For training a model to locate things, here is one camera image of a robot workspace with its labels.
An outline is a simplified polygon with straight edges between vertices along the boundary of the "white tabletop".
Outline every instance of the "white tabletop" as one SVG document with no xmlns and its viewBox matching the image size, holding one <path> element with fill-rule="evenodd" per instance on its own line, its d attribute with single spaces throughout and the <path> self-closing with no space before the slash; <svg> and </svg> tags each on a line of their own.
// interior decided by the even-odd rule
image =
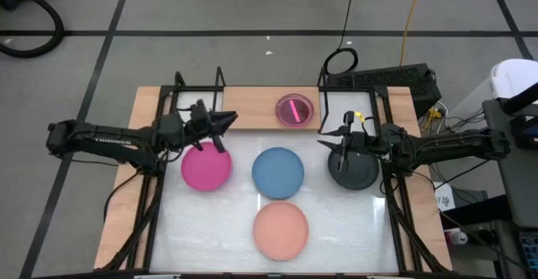
<svg viewBox="0 0 538 279">
<path fill-rule="evenodd" d="M 213 94 L 182 92 L 178 107 L 185 108 L 198 98 L 211 106 Z M 221 102 L 219 95 L 217 109 Z M 330 92 L 329 104 L 324 131 L 340 126 L 345 111 L 372 114 L 368 94 L 363 92 Z M 367 122 L 369 134 L 375 134 L 373 127 L 372 121 Z M 360 129 L 360 124 L 353 128 Z M 329 174 L 330 151 L 316 142 L 321 139 L 340 141 L 304 130 L 229 131 L 223 143 L 232 156 L 233 170 L 215 192 L 193 190 L 182 179 L 182 158 L 171 163 L 166 170 L 150 271 L 397 273 L 386 201 L 379 192 L 381 174 L 366 190 L 341 187 Z M 288 201 L 309 221 L 309 240 L 303 252 L 290 261 L 266 258 L 252 237 L 256 213 L 272 202 L 256 190 L 252 164 L 262 151 L 278 146 L 295 152 L 305 169 L 303 185 Z"/>
</svg>

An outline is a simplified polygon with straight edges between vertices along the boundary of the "blue plate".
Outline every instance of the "blue plate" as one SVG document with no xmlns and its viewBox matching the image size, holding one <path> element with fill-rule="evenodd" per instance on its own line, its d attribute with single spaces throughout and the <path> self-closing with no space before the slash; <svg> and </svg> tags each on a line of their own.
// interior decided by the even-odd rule
<svg viewBox="0 0 538 279">
<path fill-rule="evenodd" d="M 273 199 L 288 198 L 303 183 L 303 162 L 288 149 L 271 148 L 256 157 L 252 177 L 258 190 L 265 196 Z"/>
</svg>

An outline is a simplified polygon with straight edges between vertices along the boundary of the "pink petri dish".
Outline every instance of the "pink petri dish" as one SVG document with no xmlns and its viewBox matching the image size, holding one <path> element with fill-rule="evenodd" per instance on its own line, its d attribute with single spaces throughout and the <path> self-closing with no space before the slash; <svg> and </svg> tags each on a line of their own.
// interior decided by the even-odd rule
<svg viewBox="0 0 538 279">
<path fill-rule="evenodd" d="M 219 153 L 212 142 L 200 145 L 203 150 L 192 147 L 183 157 L 183 180 L 195 190 L 214 191 L 228 180 L 232 172 L 232 158 L 228 151 Z"/>
<path fill-rule="evenodd" d="M 279 201 L 258 212 L 253 231 L 256 247 L 263 255 L 285 261 L 303 250 L 309 238 L 309 223 L 294 204 Z"/>
<path fill-rule="evenodd" d="M 301 94 L 288 94 L 280 98 L 275 107 L 280 123 L 289 128 L 302 128 L 310 123 L 314 116 L 312 102 Z"/>
</svg>

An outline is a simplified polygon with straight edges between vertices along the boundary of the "pink plate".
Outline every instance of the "pink plate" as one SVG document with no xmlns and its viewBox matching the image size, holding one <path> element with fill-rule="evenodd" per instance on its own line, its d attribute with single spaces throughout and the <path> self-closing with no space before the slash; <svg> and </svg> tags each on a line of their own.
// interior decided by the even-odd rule
<svg viewBox="0 0 538 279">
<path fill-rule="evenodd" d="M 219 153 L 212 142 L 200 145 L 203 150 L 192 147 L 183 157 L 183 179 L 193 189 L 214 191 L 228 180 L 232 172 L 232 158 L 228 151 Z"/>
<path fill-rule="evenodd" d="M 284 201 L 263 207 L 256 215 L 253 230 L 258 250 L 278 261 L 295 258 L 309 238 L 309 223 L 303 212 Z"/>
</svg>

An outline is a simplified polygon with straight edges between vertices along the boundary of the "wooden tray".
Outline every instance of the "wooden tray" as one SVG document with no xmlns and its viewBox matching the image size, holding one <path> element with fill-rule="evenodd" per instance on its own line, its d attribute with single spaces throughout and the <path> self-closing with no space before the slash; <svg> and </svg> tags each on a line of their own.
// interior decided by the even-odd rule
<svg viewBox="0 0 538 279">
<path fill-rule="evenodd" d="M 239 117 L 230 129 L 290 129 L 278 121 L 275 105 L 288 94 L 307 97 L 314 105 L 310 123 L 300 129 L 318 129 L 319 89 L 317 87 L 224 87 L 223 110 L 237 111 Z"/>
</svg>

